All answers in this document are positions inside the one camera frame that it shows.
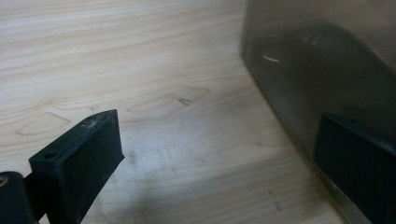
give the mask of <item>wooden table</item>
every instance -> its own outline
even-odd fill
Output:
[[[245,6],[2,1],[0,170],[116,108],[126,158],[83,223],[344,223],[239,57]]]

